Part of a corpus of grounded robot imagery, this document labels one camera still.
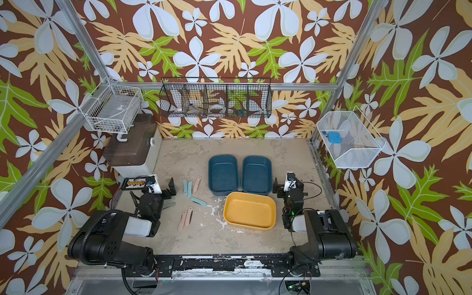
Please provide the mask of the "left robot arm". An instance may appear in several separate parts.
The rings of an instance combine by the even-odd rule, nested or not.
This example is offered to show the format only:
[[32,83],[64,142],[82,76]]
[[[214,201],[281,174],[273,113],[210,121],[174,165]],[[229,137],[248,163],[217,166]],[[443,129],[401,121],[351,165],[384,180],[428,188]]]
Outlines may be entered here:
[[68,246],[68,256],[85,265],[108,265],[149,275],[155,268],[148,247],[124,242],[123,236],[154,237],[160,227],[164,203],[177,194],[174,179],[161,189],[156,175],[126,178],[120,190],[129,191],[135,211],[96,211]]

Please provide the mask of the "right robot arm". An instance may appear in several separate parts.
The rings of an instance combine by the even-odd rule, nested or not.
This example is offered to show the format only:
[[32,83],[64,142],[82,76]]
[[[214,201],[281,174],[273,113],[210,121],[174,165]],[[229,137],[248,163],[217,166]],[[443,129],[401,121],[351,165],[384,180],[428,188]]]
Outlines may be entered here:
[[323,260],[352,259],[357,247],[345,221],[338,210],[315,210],[304,206],[308,200],[305,183],[288,173],[284,184],[274,181],[272,192],[283,199],[282,222],[290,233],[296,232],[296,224],[304,226],[307,243],[293,243],[288,253],[293,267],[316,265]]

